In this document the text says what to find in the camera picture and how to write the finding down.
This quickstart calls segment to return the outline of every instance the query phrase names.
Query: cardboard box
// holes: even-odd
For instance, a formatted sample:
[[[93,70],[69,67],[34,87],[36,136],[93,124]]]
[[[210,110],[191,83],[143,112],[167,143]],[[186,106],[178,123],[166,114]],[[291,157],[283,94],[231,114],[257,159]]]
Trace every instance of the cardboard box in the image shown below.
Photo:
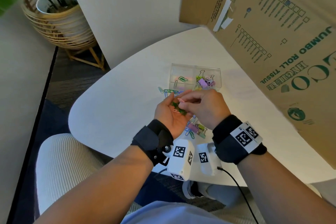
[[[336,0],[183,0],[298,133],[336,169]]]

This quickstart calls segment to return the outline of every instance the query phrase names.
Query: forearm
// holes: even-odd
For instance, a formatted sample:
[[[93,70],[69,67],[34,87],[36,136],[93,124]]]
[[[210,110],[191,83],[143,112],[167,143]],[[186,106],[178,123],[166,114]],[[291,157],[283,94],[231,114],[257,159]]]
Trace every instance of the forearm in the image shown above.
[[[237,166],[267,223],[335,223],[336,209],[268,152]]]
[[[129,146],[45,211],[36,224],[120,223],[153,168],[138,146]]]

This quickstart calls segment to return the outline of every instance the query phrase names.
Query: white wall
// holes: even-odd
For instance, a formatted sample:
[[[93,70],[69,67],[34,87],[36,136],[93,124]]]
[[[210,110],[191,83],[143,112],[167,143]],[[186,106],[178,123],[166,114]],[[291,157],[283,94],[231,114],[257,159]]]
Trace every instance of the white wall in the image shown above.
[[[5,224],[55,47],[19,2],[0,17],[0,224]]]
[[[179,22],[181,0],[78,0],[110,67],[194,26]]]

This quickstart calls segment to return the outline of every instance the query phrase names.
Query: hand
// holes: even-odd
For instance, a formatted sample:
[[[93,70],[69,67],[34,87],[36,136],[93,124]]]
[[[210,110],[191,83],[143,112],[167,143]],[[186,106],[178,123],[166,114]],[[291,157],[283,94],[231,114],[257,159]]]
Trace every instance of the hand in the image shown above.
[[[223,95],[215,90],[198,90],[184,94],[179,108],[196,115],[199,121],[213,130],[222,120],[231,115]]]
[[[171,103],[173,101],[178,103],[179,101],[177,98],[181,98],[183,95],[190,92],[191,90],[186,90],[175,98],[174,93],[172,92],[168,97],[165,98],[165,100],[159,103],[155,109],[154,119],[162,122],[169,129],[174,139],[182,134],[187,126],[188,120],[191,119],[192,115],[187,113],[187,115],[184,116],[181,113],[173,112],[174,107],[171,105]]]

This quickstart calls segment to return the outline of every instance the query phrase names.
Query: white table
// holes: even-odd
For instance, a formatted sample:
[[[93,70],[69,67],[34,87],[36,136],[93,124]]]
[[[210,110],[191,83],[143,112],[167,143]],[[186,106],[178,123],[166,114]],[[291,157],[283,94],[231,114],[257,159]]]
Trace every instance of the white table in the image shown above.
[[[336,171],[299,136],[211,33],[201,27],[143,49],[99,79],[71,108],[69,128],[73,136],[94,150],[116,157],[153,119],[156,105],[164,98],[158,86],[168,89],[171,63],[220,68],[220,92],[231,112],[242,121],[250,121],[275,158],[305,183],[336,178]],[[193,143],[210,142],[211,137],[208,131],[206,139],[196,137]],[[202,175],[199,158],[193,161],[191,180],[235,185],[224,172],[214,177]],[[246,186],[235,165],[223,163],[223,168]],[[157,165],[153,170],[162,169]]]

